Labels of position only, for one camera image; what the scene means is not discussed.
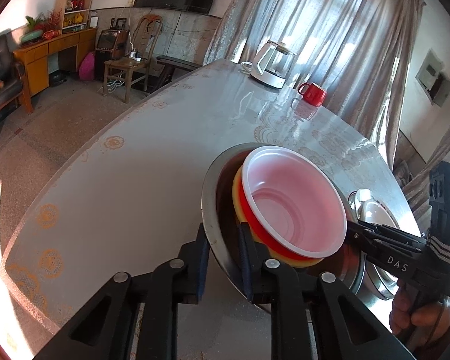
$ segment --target wainscoting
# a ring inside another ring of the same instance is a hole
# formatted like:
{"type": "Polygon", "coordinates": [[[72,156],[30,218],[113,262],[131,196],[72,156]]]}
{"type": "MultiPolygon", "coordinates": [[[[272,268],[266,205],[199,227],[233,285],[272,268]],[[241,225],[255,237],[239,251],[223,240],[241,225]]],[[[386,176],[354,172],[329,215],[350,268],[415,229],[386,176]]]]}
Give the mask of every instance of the wainscoting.
{"type": "MultiPolygon", "coordinates": [[[[166,55],[197,64],[202,64],[210,40],[221,20],[214,16],[159,8],[120,7],[96,9],[92,12],[96,12],[98,16],[97,39],[102,30],[110,28],[113,17],[115,19],[125,17],[127,27],[130,24],[129,36],[133,36],[133,31],[143,15],[148,13],[160,15],[163,17],[163,32],[158,37],[154,57],[166,55]]],[[[163,66],[157,64],[154,58],[150,74],[158,76],[162,68],[163,66]]]]}

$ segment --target wooden chair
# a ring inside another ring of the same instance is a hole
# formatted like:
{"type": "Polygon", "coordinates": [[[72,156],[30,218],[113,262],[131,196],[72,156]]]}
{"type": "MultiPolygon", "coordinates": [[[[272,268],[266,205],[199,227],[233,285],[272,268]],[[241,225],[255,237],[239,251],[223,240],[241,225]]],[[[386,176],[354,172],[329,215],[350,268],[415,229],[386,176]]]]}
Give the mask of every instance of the wooden chair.
{"type": "Polygon", "coordinates": [[[105,62],[105,72],[103,75],[103,91],[102,94],[107,94],[108,79],[119,80],[125,82],[125,103],[130,100],[130,89],[132,84],[143,81],[143,91],[147,91],[148,76],[150,74],[150,66],[152,64],[152,56],[158,36],[162,33],[163,19],[159,15],[144,15],[140,18],[137,28],[133,31],[132,43],[135,51],[140,53],[141,61],[135,61],[128,57],[123,57],[119,60],[109,60],[105,62]],[[118,75],[109,75],[111,69],[116,69],[125,72],[125,78],[118,75]],[[145,73],[139,78],[132,81],[132,74],[135,71],[142,71],[145,73]]]}
{"type": "Polygon", "coordinates": [[[34,111],[25,68],[13,59],[6,35],[0,35],[0,81],[3,81],[3,88],[0,89],[0,110],[8,103],[18,100],[28,114],[34,111]]]}

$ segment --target shelf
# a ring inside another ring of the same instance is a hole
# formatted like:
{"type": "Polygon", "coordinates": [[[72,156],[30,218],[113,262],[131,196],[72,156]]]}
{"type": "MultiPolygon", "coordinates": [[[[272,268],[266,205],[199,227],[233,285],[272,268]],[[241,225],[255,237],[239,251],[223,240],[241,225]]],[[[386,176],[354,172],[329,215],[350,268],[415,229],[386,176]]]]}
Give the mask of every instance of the shelf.
{"type": "Polygon", "coordinates": [[[78,11],[68,11],[68,12],[65,12],[65,15],[68,15],[69,13],[78,13],[78,12],[86,12],[86,11],[88,11],[89,9],[80,9],[80,10],[78,10],[78,11]]]}
{"type": "Polygon", "coordinates": [[[73,27],[83,26],[84,24],[86,24],[86,23],[80,23],[80,24],[74,24],[74,25],[72,25],[72,26],[66,26],[66,27],[62,28],[62,30],[66,30],[67,28],[73,28],[73,27]]]}

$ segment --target white bowl rim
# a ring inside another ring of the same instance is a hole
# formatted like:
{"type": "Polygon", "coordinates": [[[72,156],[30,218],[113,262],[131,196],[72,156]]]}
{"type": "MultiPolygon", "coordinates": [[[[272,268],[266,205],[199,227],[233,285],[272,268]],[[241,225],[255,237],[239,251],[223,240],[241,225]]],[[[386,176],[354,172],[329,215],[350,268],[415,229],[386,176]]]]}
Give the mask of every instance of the white bowl rim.
{"type": "Polygon", "coordinates": [[[257,217],[258,221],[262,224],[262,226],[265,228],[265,230],[273,237],[275,238],[279,243],[281,243],[283,246],[285,246],[288,250],[293,251],[300,256],[304,257],[310,257],[310,258],[325,258],[329,257],[332,254],[336,253],[341,246],[343,245],[343,242],[345,241],[345,236],[347,235],[347,216],[345,214],[345,209],[343,207],[342,200],[340,199],[340,196],[338,195],[337,190],[335,189],[334,185],[330,182],[329,178],[326,174],[324,174],[312,161],[306,159],[304,156],[300,155],[296,151],[287,149],[285,147],[281,146],[262,146],[254,151],[252,151],[245,159],[245,162],[243,162],[243,168],[242,168],[242,184],[243,184],[243,191],[245,192],[245,197],[247,198],[247,202],[250,205],[250,208],[253,211],[253,214],[257,217]],[[267,222],[267,220],[263,217],[262,213],[257,207],[257,204],[255,204],[255,200],[252,197],[252,193],[250,191],[250,185],[248,183],[248,167],[250,166],[250,162],[252,159],[257,156],[258,154],[262,154],[264,151],[282,151],[282,152],[288,152],[289,154],[292,154],[299,159],[309,163],[313,168],[315,168],[327,181],[328,185],[332,189],[332,191],[335,194],[335,197],[337,199],[337,202],[339,202],[339,207],[341,208],[342,213],[342,219],[343,219],[343,229],[342,229],[342,237],[337,238],[336,241],[333,242],[333,244],[327,249],[327,251],[324,252],[314,252],[309,250],[301,249],[300,247],[297,247],[290,242],[288,242],[285,238],[283,238],[280,234],[278,234],[273,227],[267,222]]]}

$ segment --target leather armchair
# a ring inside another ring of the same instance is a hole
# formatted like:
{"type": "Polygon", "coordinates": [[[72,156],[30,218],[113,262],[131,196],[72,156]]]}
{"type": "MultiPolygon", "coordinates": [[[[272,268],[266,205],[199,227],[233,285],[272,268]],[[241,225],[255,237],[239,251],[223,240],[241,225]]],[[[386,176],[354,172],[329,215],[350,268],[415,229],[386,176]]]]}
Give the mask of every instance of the leather armchair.
{"type": "Polygon", "coordinates": [[[0,81],[4,83],[4,87],[0,89],[0,110],[11,101],[18,99],[28,114],[34,111],[25,68],[20,62],[14,60],[8,49],[6,35],[0,35],[0,81]]]}

